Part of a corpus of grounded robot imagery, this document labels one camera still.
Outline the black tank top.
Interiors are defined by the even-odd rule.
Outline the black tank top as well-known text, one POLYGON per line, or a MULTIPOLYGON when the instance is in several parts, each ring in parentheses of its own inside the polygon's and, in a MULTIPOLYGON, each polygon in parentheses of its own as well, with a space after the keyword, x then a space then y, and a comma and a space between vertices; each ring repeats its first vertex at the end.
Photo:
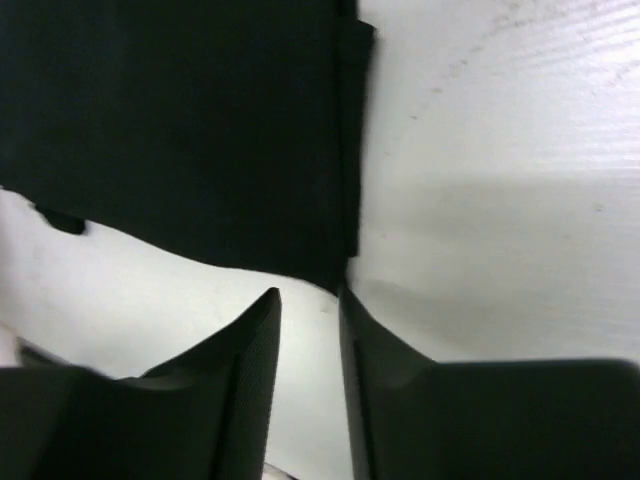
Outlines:
POLYGON ((354 1, 5 1, 1 185, 335 293, 376 36, 354 1))

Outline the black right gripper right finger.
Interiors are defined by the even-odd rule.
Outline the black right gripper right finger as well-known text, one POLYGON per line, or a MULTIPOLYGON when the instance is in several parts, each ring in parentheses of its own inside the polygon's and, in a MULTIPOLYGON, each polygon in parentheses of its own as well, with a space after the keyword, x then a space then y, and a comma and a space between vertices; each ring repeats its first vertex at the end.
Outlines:
POLYGON ((349 289, 339 326, 357 479, 635 479, 639 368, 620 359, 439 363, 349 289))

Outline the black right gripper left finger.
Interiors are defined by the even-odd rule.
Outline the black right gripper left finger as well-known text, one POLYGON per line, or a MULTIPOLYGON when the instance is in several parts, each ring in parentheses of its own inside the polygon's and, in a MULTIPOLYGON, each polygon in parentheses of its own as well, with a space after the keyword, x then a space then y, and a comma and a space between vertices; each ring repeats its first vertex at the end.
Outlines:
POLYGON ((20 341, 1 371, 5 479, 258 479, 281 296, 139 377, 114 379, 20 341))

